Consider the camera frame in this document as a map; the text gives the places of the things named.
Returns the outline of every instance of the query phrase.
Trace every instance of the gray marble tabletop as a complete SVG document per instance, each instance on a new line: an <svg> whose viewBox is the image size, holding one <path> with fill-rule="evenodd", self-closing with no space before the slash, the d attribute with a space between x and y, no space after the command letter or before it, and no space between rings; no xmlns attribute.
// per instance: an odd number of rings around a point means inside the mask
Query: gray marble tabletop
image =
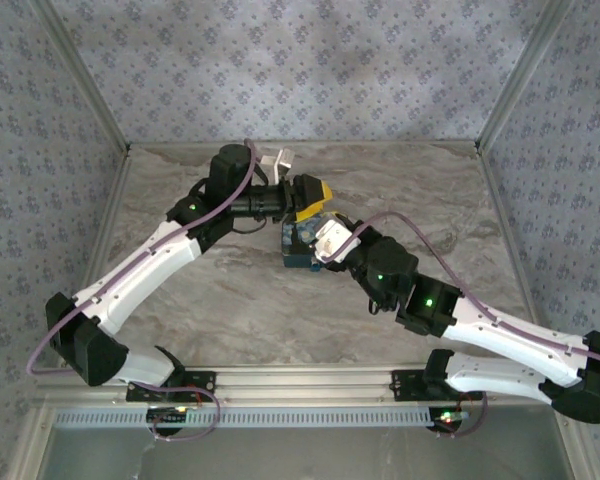
<svg viewBox="0 0 600 480"><path fill-rule="evenodd" d="M361 219L387 209L407 214L480 298L525 316L478 160L466 149L408 143L288 146L296 151L291 173L325 180L334 192L334 209ZM258 147L272 154L279 145ZM174 201L207 176L217 150L216 145L131 150L107 268L146 240ZM250 225L241 220L236 226ZM448 280L405 225L386 219L376 227L420 258L419 271ZM161 345L186 365L423 362L432 348L450 345L411 334L395 323L394 314L369 315L367 297L347 273L285 268L280 233L280 225L268 225L253 235L224 237L147 298L119 338Z"/></svg>

